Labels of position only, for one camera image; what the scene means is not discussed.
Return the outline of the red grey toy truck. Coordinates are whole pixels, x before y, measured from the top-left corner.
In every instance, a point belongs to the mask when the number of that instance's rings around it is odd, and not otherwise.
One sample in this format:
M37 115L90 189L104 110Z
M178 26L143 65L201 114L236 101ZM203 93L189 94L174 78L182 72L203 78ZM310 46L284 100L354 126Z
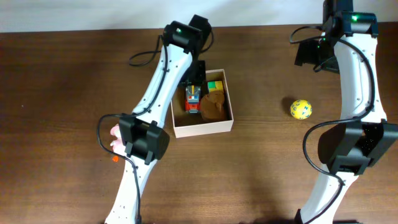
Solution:
M185 89L185 111L200 113L201 86L189 85Z

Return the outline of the multicolour puzzle cube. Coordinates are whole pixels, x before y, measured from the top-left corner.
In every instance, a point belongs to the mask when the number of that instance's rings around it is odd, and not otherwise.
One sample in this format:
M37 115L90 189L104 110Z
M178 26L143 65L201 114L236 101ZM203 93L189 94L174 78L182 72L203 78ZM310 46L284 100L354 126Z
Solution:
M221 80L208 82L207 87L209 93L213 91L224 92L223 82Z

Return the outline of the brown plush toy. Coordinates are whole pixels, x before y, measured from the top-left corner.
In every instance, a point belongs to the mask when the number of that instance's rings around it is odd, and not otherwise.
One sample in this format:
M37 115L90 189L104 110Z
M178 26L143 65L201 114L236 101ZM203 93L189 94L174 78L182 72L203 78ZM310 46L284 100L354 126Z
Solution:
M200 101L201 117L206 122L227 120L224 108L224 93L220 90L209 92Z

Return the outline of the yellow ball blue letters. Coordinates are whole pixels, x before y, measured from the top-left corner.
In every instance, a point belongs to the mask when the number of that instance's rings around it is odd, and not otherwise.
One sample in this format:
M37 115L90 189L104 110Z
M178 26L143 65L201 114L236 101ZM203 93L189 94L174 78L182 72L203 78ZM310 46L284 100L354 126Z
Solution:
M295 119L307 119L312 114L312 105L307 100L296 100L290 106L290 114Z

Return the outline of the pink white duck toy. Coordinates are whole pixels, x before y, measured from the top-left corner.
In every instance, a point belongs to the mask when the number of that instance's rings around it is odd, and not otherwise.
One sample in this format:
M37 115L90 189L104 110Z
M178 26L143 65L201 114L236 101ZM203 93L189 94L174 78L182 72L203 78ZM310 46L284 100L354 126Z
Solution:
M124 145L122 143L121 132L118 124L111 128L110 134L116 138L110 144L113 152L116 154L122 154L124 152Z

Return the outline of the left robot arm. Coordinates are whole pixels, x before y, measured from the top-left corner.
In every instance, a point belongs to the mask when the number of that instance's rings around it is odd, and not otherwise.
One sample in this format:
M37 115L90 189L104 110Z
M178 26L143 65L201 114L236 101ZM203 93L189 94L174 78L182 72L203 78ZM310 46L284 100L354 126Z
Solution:
M106 224L141 223L142 193L170 141L164 130L169 104L178 86L201 86L205 81L205 63L198 57L212 36L208 19L198 15L187 25L171 22L159 35L155 52L160 58L144 96L132 113L115 116L121 146L112 155L123 159L125 167Z

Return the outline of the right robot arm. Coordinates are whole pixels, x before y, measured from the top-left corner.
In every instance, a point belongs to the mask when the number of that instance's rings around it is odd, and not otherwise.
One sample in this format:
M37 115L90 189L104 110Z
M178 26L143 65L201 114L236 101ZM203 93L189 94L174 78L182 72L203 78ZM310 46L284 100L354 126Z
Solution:
M341 115L324 122L318 180L295 223L332 223L351 184L397 140L397 125L388 122L377 85L375 14L356 12L351 1L324 0L318 30L321 35L298 41L295 64L340 76Z

